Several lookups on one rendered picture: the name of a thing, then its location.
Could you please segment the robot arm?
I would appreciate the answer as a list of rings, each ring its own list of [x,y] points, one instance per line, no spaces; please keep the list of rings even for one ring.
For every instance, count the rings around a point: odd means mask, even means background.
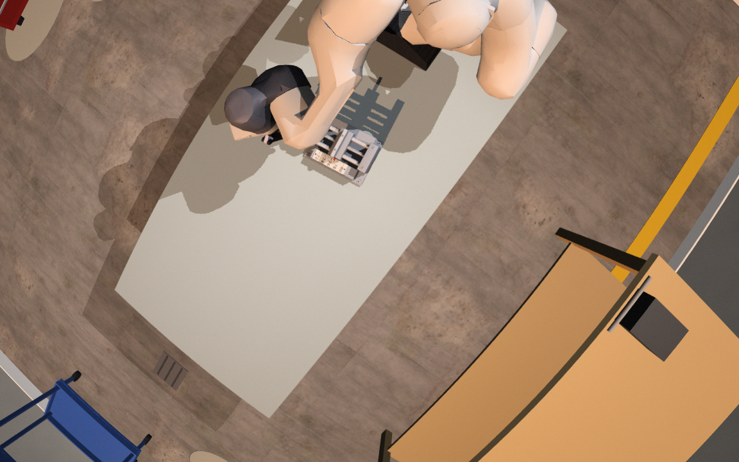
[[[252,86],[226,98],[234,140],[279,129],[284,143],[299,150],[319,143],[362,81],[371,45],[396,13],[409,43],[480,56],[476,79],[498,99],[511,99],[524,87],[557,20],[548,0],[321,0],[307,30],[319,93],[297,65],[265,70]]]

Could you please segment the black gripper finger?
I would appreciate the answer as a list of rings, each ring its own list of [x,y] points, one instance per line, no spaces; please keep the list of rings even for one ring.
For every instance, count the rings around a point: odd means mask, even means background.
[[[265,135],[261,141],[263,141],[265,144],[271,144],[275,141],[282,140],[282,135],[280,132],[274,133],[273,135]]]

